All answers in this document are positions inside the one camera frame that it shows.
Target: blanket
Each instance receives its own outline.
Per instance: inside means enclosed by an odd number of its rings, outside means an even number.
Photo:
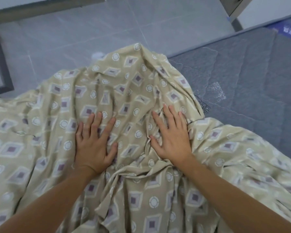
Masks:
[[[0,99],[0,224],[66,178],[78,122],[101,111],[100,133],[116,117],[107,149],[118,142],[117,157],[90,181],[58,233],[231,232],[151,147],[150,135],[162,142],[151,111],[166,123],[164,103],[185,115],[198,161],[291,222],[291,159],[246,129],[205,118],[185,75],[137,43]]]

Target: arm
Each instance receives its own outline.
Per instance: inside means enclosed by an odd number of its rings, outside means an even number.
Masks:
[[[235,233],[291,232],[290,222],[199,163],[191,151],[183,114],[177,114],[173,106],[164,105],[163,111],[169,128],[152,113],[163,138],[160,146],[151,136],[152,147],[194,183]]]
[[[106,154],[107,139],[115,118],[109,121],[99,138],[97,129],[101,120],[101,113],[96,118],[91,114],[85,125],[79,124],[75,169],[71,175],[2,224],[0,233],[31,233],[37,229],[41,233],[50,233],[57,230],[89,181],[103,172],[117,153],[117,144],[114,143],[110,153]]]

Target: person's left arm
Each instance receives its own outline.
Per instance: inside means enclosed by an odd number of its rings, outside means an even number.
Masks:
[[[8,219],[0,226],[0,233],[50,233],[57,230],[89,181],[101,174],[117,153],[117,143],[112,145],[108,155],[106,153],[115,118],[111,118],[99,138],[101,120],[102,114],[99,112],[96,118],[95,114],[91,114],[85,125],[82,122],[79,124],[75,169],[71,175]]]

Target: gray mattress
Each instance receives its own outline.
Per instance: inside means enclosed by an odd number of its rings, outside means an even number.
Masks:
[[[206,117],[251,130],[291,158],[291,38],[258,27],[169,61]]]

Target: person's left hand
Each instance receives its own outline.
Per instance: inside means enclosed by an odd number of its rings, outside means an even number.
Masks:
[[[115,123],[111,118],[106,125],[101,137],[98,136],[98,127],[102,121],[102,113],[97,116],[91,114],[86,124],[79,123],[76,133],[77,152],[75,157],[75,168],[90,168],[93,176],[102,173],[109,167],[117,154],[118,144],[114,142],[111,151],[107,154],[107,141]]]

